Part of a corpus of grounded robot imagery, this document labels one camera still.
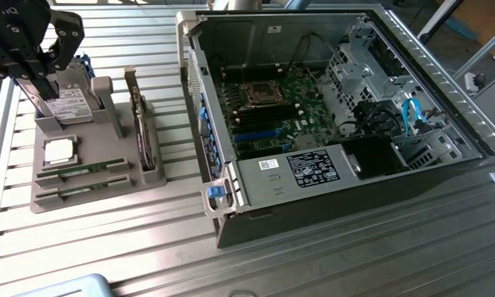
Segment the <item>power supply label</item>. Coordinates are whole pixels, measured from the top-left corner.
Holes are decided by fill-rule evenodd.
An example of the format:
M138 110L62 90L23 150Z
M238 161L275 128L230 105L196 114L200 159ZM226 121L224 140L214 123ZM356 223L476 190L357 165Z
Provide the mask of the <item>power supply label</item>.
M311 187L340 179L325 150L288 156L288 163L299 187Z

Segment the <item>table surface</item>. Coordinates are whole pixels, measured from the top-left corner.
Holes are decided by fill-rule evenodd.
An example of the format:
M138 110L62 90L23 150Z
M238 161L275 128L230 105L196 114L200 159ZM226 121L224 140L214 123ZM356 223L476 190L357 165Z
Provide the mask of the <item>table surface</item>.
M495 296L495 159L421 196L277 236L214 248L180 89L173 15L202 6L69 6L78 52L128 100L137 66L154 106L165 187L52 212L29 211L33 107L6 81L0 108L0 296L89 273L117 296ZM48 34L42 46L54 41Z

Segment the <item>green circuit board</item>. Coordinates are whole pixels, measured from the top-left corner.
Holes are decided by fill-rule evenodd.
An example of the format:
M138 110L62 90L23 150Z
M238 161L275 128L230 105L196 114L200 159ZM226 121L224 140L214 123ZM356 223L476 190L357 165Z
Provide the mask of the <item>green circuit board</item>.
M256 87L261 88L260 92L267 95L260 101L271 103L271 100L275 100L276 104L253 106ZM315 87L315 80L305 69L292 68L285 76L276 80L242 84L220 83L216 89L230 141L240 160L320 147L332 138L335 127L331 114ZM283 116L283 119L275 121L265 121L267 117L260 116L256 119L268 128L238 132L242 127L249 127L242 125L242 119L236 118L238 110L257 109L253 112L262 112L265 108L272 110L268 116L280 111L289 116ZM267 133L271 136L238 141L241 137L258 135L257 133Z

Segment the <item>white label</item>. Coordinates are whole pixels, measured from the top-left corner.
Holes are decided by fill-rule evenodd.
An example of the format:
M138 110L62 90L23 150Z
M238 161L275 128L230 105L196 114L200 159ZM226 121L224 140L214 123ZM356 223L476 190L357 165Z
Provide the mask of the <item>white label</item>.
M267 27L267 33L280 33L281 26Z
M46 101L53 116L60 119L73 119L80 116L90 116L88 103L80 88L60 90L60 98Z
M272 169L279 167L277 159L271 159L258 162L260 170Z
M86 187L85 189L81 189L81 190L74 190L74 191L70 191L70 192L66 192L66 193L61 193L60 196L65 197L65 196L72 196L74 194L80 194L80 193L84 193L84 192L89 192L90 189Z
M84 170L77 170L77 171L73 171L73 172L62 173L60 176L62 178L68 178L70 176L80 175L80 174L86 174L86 173L89 173L89 170L84 169Z

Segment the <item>gray component tray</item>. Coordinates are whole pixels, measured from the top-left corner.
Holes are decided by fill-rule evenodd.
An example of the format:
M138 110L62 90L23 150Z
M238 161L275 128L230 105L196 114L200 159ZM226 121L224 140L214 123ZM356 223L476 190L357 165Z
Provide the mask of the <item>gray component tray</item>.
M129 103L118 103L114 105L116 114L120 120L124 138L117 139L112 123L78 123L64 126L61 131L50 131L42 133L42 130L36 127L36 140L34 140L34 159L33 159L33 180L37 180L37 174L48 173L42 168L44 160L44 142L54 140L58 137L77 135L74 142L74 150L78 156L78 165L86 165L108 161L112 159L125 159L129 163L126 170L108 169L100 172L88 173L77 176L60 178L62 183L45 183L41 187L38 183L31 183L30 186L30 211L34 213L46 212L49 210L61 209L73 205L93 202L113 196L138 192L154 187L161 187L166 183L165 170L161 161L161 151L158 148L154 118L150 113L152 105L148 103L148 135L150 138L152 154L156 160L156 170L142 172L138 164L137 155L137 142L134 135L133 117ZM72 189L76 187L86 186L96 183L108 182L112 178L126 174L129 182L122 185L118 184L113 187L110 184L104 189L96 189L89 192L82 192L70 196L60 197L56 195L46 196L45 198L37 197L38 194L48 192L53 189Z

